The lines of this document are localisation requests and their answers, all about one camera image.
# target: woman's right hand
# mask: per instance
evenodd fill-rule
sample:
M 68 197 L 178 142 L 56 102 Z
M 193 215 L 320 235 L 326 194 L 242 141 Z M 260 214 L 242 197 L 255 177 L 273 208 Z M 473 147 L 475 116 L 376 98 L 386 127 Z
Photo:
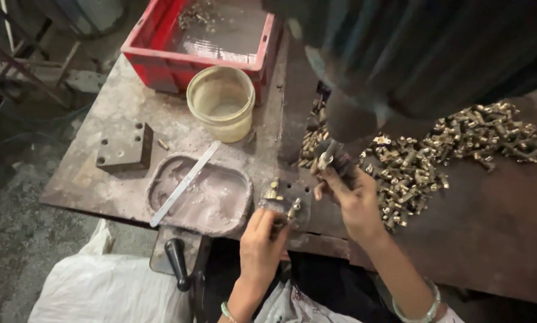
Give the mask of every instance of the woman's right hand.
M 352 189 L 348 188 L 334 168 L 329 166 L 323 172 L 313 168 L 312 172 L 323 180 L 315 188 L 315 198 L 320 201 L 323 192 L 332 191 L 340 203 L 348 235 L 366 249 L 386 236 L 387 232 L 378 210 L 376 181 L 358 167 L 355 168 Z

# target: workbench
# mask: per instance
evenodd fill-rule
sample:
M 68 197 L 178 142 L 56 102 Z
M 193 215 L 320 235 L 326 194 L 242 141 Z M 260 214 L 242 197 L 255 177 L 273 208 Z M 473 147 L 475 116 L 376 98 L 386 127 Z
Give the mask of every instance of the workbench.
M 303 110 L 311 108 L 315 88 L 302 48 L 292 43 L 289 48 L 285 36 L 267 102 L 254 109 L 251 134 L 220 148 L 233 153 L 241 162 L 237 166 L 251 177 L 255 205 L 267 180 L 275 176 L 314 187 L 307 170 L 288 164 L 298 158 Z M 515 103 L 523 118 L 537 125 L 537 92 Z M 155 131 L 150 169 L 114 175 L 98 169 L 95 160 L 104 127 L 130 122 L 147 122 Z M 161 149 L 158 139 L 170 150 Z M 121 55 L 40 202 L 148 226 L 152 214 L 143 199 L 159 162 L 174 152 L 202 154 L 212 141 L 183 98 L 145 87 Z M 490 174 L 469 161 L 439 169 L 449 175 L 451 188 L 435 194 L 429 209 L 412 217 L 395 239 L 418 271 L 437 283 L 537 302 L 537 164 L 497 160 Z M 349 241 L 338 206 L 329 199 L 312 201 L 310 211 L 310 223 L 292 235 L 289 250 L 349 259 L 374 269 Z

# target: red plastic crate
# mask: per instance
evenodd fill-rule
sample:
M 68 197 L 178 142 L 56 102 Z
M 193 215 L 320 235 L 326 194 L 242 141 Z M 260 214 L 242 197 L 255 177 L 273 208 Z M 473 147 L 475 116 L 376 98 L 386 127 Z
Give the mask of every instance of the red plastic crate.
M 121 47 L 143 83 L 151 89 L 182 93 L 196 73 L 223 65 L 243 70 L 255 87 L 256 104 L 264 103 L 282 37 L 282 23 L 267 14 L 254 63 L 200 57 L 166 51 L 179 25 L 177 18 L 185 0 L 152 0 Z

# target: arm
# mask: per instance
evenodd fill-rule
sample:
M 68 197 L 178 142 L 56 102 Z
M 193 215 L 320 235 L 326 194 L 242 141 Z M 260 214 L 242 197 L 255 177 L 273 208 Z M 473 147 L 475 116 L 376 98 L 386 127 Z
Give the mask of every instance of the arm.
M 384 229 L 376 199 L 376 182 L 359 168 L 356 169 L 354 183 L 351 183 L 352 189 L 346 186 L 331 167 L 319 176 L 324 182 L 315 188 L 316 200 L 322 198 L 325 189 L 332 190 L 340 202 L 348 235 L 368 253 L 404 315 L 409 319 L 424 318 L 434 303 L 434 295 Z M 445 313 L 446 305 L 441 304 L 434 321 L 444 317 Z
M 278 213 L 258 209 L 240 239 L 240 277 L 235 282 L 227 309 L 237 323 L 250 322 L 277 272 L 285 250 L 288 228 L 273 242 L 269 239 L 272 222 Z M 219 323 L 234 323 L 221 315 Z

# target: metal block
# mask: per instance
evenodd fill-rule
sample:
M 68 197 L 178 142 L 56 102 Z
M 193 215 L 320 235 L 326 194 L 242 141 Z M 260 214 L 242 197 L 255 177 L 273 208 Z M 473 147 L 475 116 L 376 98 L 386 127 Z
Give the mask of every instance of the metal block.
M 107 173 L 149 169 L 152 144 L 153 129 L 146 123 L 108 127 L 101 136 L 96 165 Z

